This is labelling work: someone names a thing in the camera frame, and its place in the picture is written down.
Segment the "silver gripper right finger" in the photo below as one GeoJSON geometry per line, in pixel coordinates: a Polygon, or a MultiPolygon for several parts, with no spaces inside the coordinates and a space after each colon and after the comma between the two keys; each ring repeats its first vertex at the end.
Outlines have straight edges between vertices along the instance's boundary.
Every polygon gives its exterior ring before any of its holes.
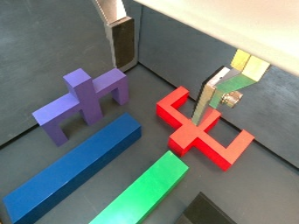
{"type": "Polygon", "coordinates": [[[203,121],[208,107],[216,109],[220,103],[235,107],[243,96],[239,90],[257,83],[269,68],[268,62],[240,49],[236,50],[229,65],[231,68],[223,66],[201,84],[191,116],[196,125],[203,121]]]}

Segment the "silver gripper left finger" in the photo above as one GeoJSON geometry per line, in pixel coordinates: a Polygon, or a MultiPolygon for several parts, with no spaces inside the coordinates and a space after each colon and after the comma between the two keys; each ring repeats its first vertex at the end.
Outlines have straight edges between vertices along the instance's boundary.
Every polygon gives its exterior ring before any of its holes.
{"type": "Polygon", "coordinates": [[[92,0],[105,27],[113,67],[126,71],[136,64],[134,20],[122,0],[92,0]]]}

